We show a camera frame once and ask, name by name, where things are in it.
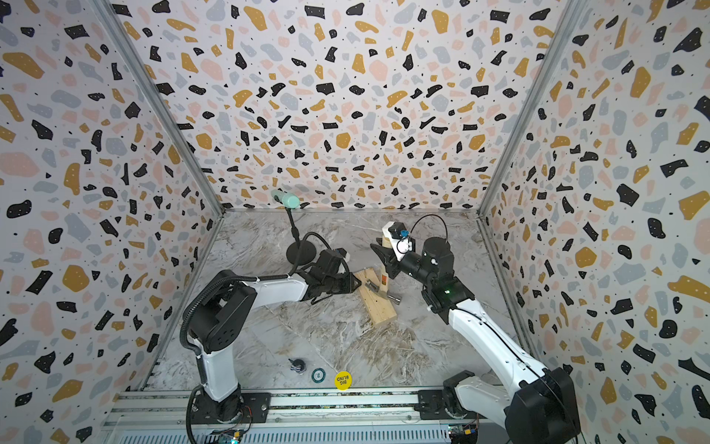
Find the wooden handle claw hammer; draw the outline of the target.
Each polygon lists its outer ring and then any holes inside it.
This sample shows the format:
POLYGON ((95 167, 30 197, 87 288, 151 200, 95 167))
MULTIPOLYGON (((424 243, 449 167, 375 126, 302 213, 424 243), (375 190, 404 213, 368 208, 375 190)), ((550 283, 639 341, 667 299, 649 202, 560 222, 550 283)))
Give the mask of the wooden handle claw hammer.
MULTIPOLYGON (((376 238, 375 243, 371 243, 371 245, 383 245, 386 247, 391 247, 389 242, 387 240, 383 240, 383 237, 376 238)), ((381 268, 380 268, 380 283, 377 284, 377 294, 383 298, 386 298, 391 301, 391 303, 394 303, 394 305, 400 305, 401 303, 401 298, 399 298, 396 295, 390 294, 389 293, 389 280, 390 276, 388 275, 388 271, 386 268, 382 265, 381 263, 381 268)))

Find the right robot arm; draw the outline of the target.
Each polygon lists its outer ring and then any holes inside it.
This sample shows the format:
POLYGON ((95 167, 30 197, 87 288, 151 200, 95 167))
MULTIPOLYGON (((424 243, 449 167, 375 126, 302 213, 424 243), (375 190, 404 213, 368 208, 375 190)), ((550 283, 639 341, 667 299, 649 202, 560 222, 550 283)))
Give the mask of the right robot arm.
POLYGON ((371 248, 392 278, 412 277, 432 313, 458 331, 479 353, 500 383, 484 382, 461 372, 445 382, 447 413, 480 414, 503 427, 513 443, 568 443, 581 434, 581 421, 571 376, 553 370, 520 347, 488 316, 474 293, 456 276, 447 240, 432 237, 423 251, 406 250, 409 240, 382 240, 371 248))

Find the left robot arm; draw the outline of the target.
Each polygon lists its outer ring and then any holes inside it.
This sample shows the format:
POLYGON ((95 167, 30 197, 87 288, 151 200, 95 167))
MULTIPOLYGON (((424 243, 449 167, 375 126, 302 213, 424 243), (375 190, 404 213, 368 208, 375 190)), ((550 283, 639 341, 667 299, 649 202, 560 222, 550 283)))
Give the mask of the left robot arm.
POLYGON ((349 269, 346 255, 343 249, 326 249, 315 262, 286 275, 242 277, 227 269, 205 286, 185 309, 179 331, 180 344, 196 357, 200 412, 220 423, 241 414, 244 400, 233 344, 252 310, 286 302, 315 305, 360 288, 362 281, 349 269))

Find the wooden block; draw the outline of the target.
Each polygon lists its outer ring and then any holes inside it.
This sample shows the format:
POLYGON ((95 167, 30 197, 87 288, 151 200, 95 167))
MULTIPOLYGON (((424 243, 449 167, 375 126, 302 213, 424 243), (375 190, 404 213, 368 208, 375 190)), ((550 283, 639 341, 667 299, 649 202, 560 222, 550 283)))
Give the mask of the wooden block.
POLYGON ((396 319, 398 316, 397 312, 390 299, 388 299, 388 296, 382 292, 375 292, 368 285, 369 282, 373 284, 380 283, 380 279, 375 274, 375 270, 366 268, 355 272, 354 275, 361 282, 358 293, 364 302, 365 309, 370 316, 373 326, 378 327, 396 319))

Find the black microphone stand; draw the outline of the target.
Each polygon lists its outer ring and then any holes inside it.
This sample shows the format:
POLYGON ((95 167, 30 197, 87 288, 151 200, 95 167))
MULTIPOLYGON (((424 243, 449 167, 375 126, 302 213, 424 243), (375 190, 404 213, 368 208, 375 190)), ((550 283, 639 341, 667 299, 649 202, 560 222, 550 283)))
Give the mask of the black microphone stand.
POLYGON ((296 266, 305 266, 316 257, 316 248, 310 241, 302 240, 301 234, 295 224, 292 209, 286 209, 288 220, 290 221, 291 235, 293 242, 288 246, 286 257, 288 262, 296 266))

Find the small dark clip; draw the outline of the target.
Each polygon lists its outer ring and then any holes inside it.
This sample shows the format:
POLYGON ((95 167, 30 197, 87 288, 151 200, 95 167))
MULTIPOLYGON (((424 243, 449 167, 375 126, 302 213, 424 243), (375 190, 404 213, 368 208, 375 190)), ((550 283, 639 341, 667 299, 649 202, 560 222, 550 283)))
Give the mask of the small dark clip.
POLYGON ((306 371, 305 360, 301 358, 290 359, 290 370, 298 374, 302 374, 306 371))

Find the yellow round sticker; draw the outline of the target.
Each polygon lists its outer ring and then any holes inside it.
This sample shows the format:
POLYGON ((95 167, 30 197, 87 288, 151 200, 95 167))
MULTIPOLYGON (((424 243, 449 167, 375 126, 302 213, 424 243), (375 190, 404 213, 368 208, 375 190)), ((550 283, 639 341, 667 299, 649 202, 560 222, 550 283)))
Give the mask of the yellow round sticker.
POLYGON ((348 371, 340 371, 336 374, 334 379, 335 387, 340 391, 348 390, 353 383, 353 378, 351 373, 348 371))

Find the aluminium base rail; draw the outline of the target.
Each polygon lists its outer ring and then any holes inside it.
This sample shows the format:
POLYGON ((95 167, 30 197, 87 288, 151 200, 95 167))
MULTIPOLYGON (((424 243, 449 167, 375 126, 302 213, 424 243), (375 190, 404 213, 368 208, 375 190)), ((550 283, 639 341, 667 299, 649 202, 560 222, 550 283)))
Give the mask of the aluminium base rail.
POLYGON ((451 416, 438 387, 244 390, 220 422, 187 391, 127 392, 99 443, 509 443, 496 414, 451 416))

